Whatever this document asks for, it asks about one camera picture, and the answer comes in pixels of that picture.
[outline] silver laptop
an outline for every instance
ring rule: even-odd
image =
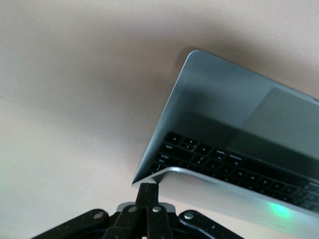
[[[189,54],[133,184],[313,238],[319,233],[319,102],[233,63]]]

